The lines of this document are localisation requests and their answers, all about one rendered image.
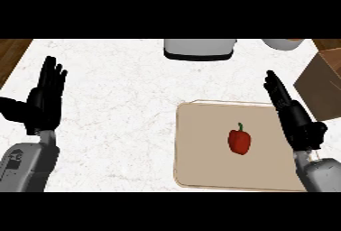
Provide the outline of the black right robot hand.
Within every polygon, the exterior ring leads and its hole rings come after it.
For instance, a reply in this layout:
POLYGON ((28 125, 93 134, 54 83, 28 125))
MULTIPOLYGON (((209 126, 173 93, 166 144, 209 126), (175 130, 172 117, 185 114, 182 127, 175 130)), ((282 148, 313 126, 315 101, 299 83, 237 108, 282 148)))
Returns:
POLYGON ((302 103, 293 100, 274 70, 266 72, 265 89, 278 111, 282 132, 293 149, 319 150, 328 126, 324 122, 312 121, 302 103))

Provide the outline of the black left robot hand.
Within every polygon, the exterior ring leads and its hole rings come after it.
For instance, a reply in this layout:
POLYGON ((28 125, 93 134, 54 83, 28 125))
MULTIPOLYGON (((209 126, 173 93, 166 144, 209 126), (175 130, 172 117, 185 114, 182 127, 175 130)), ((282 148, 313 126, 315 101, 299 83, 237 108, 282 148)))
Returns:
POLYGON ((27 101, 0 97, 0 114, 12 122, 24 123, 27 134, 54 131, 62 120, 62 92, 68 71, 46 57, 37 86, 31 89, 27 101))

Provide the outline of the brown cardboard box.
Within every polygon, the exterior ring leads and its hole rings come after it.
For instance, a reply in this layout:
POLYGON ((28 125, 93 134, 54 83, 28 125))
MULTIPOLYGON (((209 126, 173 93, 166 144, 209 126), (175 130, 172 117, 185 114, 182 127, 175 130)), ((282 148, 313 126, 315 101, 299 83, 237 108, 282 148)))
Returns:
POLYGON ((318 121, 341 117, 341 48, 318 52, 294 87, 318 121))

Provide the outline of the red bell pepper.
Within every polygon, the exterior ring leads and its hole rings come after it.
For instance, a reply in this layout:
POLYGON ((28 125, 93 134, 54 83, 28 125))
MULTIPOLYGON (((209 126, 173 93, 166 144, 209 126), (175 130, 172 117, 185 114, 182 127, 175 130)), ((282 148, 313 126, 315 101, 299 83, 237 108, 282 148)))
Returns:
POLYGON ((232 130, 228 136, 231 151, 240 155, 244 155, 250 151, 251 141, 251 135, 244 131, 244 125, 240 124, 240 129, 232 130))

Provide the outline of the beige tray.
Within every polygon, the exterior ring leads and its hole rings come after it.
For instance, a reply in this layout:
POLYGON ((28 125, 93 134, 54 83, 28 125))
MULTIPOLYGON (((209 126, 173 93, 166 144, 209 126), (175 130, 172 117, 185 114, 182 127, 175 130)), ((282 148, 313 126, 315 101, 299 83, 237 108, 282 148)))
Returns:
POLYGON ((268 103, 195 101, 176 112, 175 180, 185 187, 303 191, 294 152, 268 103), (251 136, 250 151, 231 151, 229 132, 251 136))

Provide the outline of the pale grey round container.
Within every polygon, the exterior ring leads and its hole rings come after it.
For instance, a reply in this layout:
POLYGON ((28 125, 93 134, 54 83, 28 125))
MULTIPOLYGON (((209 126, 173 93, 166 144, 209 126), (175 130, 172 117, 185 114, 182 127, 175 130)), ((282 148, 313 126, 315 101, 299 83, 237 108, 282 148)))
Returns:
POLYGON ((279 51, 293 51, 303 41, 303 39, 263 39, 265 44, 279 51))

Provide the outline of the grey appliance with black base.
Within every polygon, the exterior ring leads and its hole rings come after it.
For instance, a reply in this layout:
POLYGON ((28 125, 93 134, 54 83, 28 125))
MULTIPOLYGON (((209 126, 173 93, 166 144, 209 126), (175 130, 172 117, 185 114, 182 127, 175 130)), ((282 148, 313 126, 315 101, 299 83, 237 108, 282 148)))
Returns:
POLYGON ((186 61, 229 60, 237 42, 237 39, 166 39, 164 56, 186 61))

